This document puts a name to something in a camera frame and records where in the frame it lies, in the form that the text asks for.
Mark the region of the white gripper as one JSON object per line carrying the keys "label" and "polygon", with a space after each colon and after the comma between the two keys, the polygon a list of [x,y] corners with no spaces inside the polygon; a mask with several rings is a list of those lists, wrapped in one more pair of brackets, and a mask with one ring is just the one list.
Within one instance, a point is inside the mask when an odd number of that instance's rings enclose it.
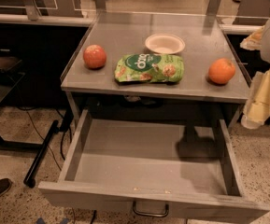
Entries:
{"label": "white gripper", "polygon": [[[261,58],[270,63],[270,18],[241,43],[246,50],[261,50]],[[270,118],[270,69],[257,72],[252,79],[249,98],[243,109],[241,124],[247,129],[258,129]]]}

